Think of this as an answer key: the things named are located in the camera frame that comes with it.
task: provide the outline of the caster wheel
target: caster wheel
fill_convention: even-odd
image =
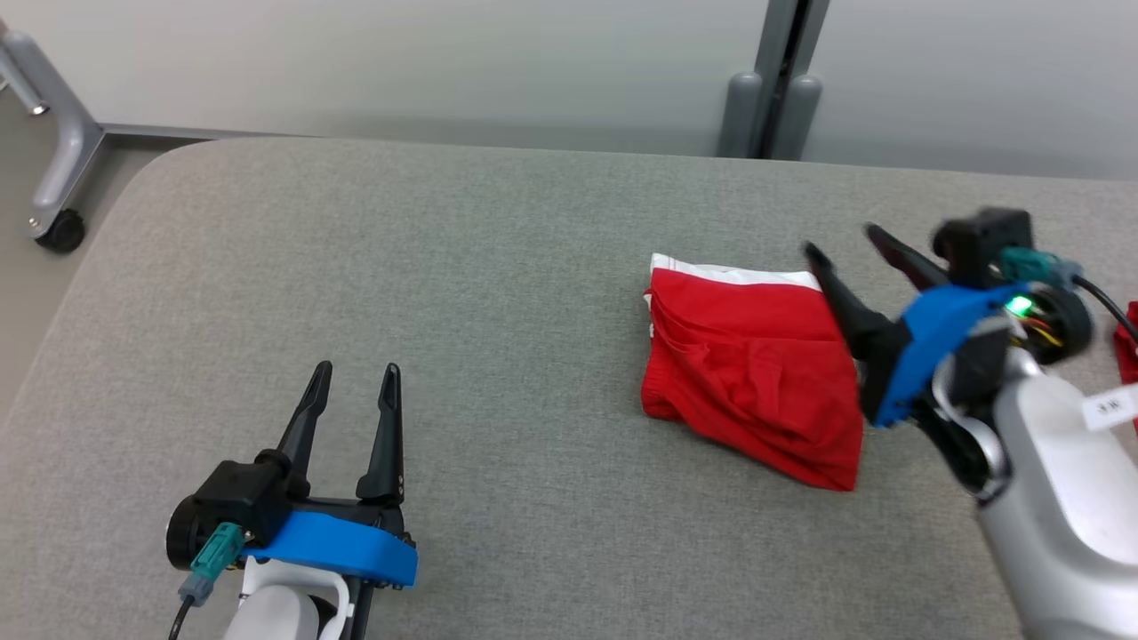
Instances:
[[[79,248],[85,236],[83,219],[74,210],[65,208],[48,232],[35,239],[35,244],[52,253],[68,254]]]

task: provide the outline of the teal connector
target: teal connector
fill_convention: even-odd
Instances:
[[[213,593],[213,583],[217,581],[225,567],[237,561],[245,549],[245,535],[241,527],[233,523],[222,523],[214,530],[206,545],[198,551],[190,563],[190,572],[185,582],[178,589],[182,600],[189,599],[195,607],[206,604]]]
[[[1000,273],[1016,282],[1045,282],[1072,289],[1074,285],[1071,279],[1082,274],[1082,266],[1078,262],[1025,247],[1007,247],[999,256]]]
[[[241,535],[241,527],[233,523],[222,523],[190,563],[190,571],[213,582],[225,567],[237,561],[244,548],[245,538]]]

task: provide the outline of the black cable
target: black cable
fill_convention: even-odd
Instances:
[[[1111,300],[1111,296],[1106,295],[1103,292],[1103,289],[1099,289],[1098,286],[1096,286],[1090,280],[1083,278],[1082,276],[1075,276],[1071,278],[1071,281],[1086,289],[1088,294],[1095,296],[1095,300],[1103,303],[1103,306],[1105,306],[1106,310],[1111,312],[1111,315],[1113,315],[1115,320],[1119,321],[1119,325],[1121,325],[1122,328],[1125,329],[1128,334],[1130,334],[1130,339],[1135,340],[1135,343],[1138,343],[1138,329],[1135,329],[1135,326],[1130,323],[1130,319],[1127,318],[1125,313],[1122,313],[1122,310],[1119,309],[1119,305],[1114,304],[1114,301]]]
[[[185,620],[185,614],[189,613],[192,606],[193,598],[187,596],[182,600],[182,606],[178,609],[178,615],[174,616],[174,624],[170,625],[170,637],[166,640],[178,640],[178,634],[182,632],[182,622]]]

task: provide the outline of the folded red cloth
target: folded red cloth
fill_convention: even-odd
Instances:
[[[1132,325],[1138,325],[1138,301],[1132,301],[1127,309],[1127,318]],[[1119,377],[1122,384],[1131,385],[1138,383],[1138,353],[1130,334],[1119,325],[1114,328],[1114,353],[1119,356]],[[1135,429],[1138,429],[1138,419],[1135,420]]]
[[[667,256],[653,264],[644,411],[807,484],[851,491],[863,432],[857,371],[814,278],[708,276]]]

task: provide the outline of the white label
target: white label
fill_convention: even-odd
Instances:
[[[1087,420],[1087,428],[1098,432],[1138,417],[1132,391],[1133,385],[1129,385],[1083,400],[1082,417]]]

